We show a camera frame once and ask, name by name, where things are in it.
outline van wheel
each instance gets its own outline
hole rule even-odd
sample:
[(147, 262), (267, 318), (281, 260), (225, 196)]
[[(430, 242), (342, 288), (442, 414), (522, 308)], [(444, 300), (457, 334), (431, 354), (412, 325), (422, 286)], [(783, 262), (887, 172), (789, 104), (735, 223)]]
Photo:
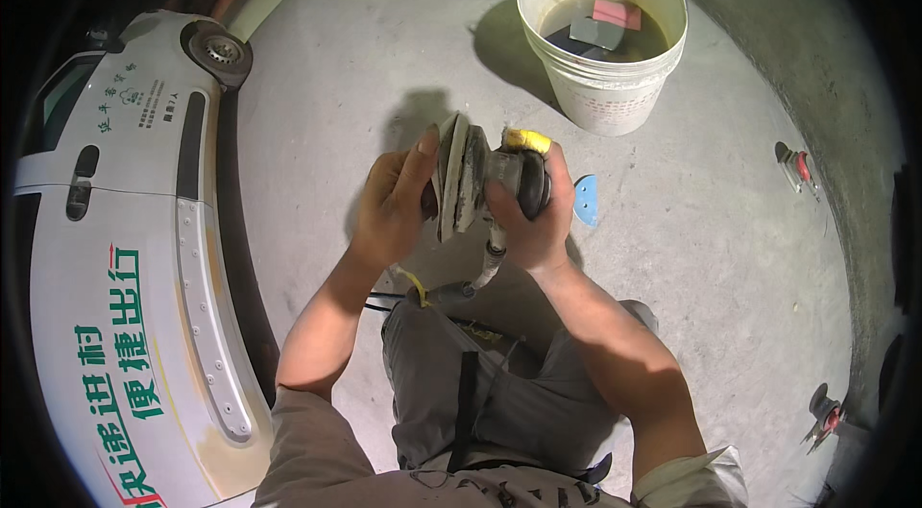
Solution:
[(241, 87), (253, 68), (250, 44), (214, 22), (198, 21), (192, 26), (194, 30), (186, 46), (193, 61), (214, 76), (225, 91)]

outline pink sanding sponge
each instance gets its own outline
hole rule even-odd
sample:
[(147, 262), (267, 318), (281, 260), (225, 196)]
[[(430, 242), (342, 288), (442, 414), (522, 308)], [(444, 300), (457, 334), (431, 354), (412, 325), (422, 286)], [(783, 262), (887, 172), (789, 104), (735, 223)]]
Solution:
[(639, 7), (624, 2), (595, 0), (595, 6), (592, 9), (592, 19), (617, 24), (628, 30), (640, 30), (640, 16)]

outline orbital sander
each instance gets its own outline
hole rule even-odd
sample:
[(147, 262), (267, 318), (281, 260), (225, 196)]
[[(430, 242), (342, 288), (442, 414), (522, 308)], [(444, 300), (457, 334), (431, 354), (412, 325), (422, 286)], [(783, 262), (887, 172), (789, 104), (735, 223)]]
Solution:
[(490, 223), (483, 270), (473, 281), (430, 290), (428, 303), (462, 302), (473, 298), (499, 270), (506, 254), (506, 232), (487, 207), (484, 187), (496, 180), (515, 196), (522, 213), (534, 219), (550, 198), (550, 176), (544, 158), (550, 139), (529, 130), (505, 129), (498, 149), (490, 150), (483, 128), (455, 113), (439, 126), (439, 163), (432, 174), (438, 203), (435, 221), (439, 242), (467, 231), (477, 220)]

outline water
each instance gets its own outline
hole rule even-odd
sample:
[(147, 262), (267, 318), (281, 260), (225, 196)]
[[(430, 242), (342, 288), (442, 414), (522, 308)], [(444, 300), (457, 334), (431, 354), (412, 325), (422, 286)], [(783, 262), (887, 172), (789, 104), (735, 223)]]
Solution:
[(666, 36), (659, 24), (652, 16), (641, 8), (640, 30), (624, 30), (624, 37), (614, 50), (605, 50), (591, 44), (585, 44), (577, 41), (551, 40), (555, 32), (566, 29), (564, 33), (569, 34), (570, 24), (574, 18), (592, 18), (592, 10), (595, 0), (564, 0), (554, 9), (550, 10), (547, 18), (541, 24), (541, 37), (552, 44), (563, 48), (567, 52), (582, 55), (593, 60), (602, 60), (603, 62), (640, 62), (659, 56), (669, 49), (666, 42)]

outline person's leg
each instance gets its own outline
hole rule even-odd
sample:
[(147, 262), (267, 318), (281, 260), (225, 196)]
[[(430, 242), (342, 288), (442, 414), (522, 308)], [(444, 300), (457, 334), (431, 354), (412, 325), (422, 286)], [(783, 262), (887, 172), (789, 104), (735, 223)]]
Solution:
[(394, 443), (407, 466), (419, 467), (455, 440), (461, 354), (480, 354), (475, 406), (486, 399), (497, 366), (451, 320), (434, 308), (420, 308), (412, 297), (385, 318), (381, 336), (394, 388)]
[[(645, 304), (621, 305), (657, 331), (656, 318)], [(501, 376), (475, 434), (575, 474), (605, 456), (626, 424), (592, 384), (570, 334), (560, 330), (536, 379)]]

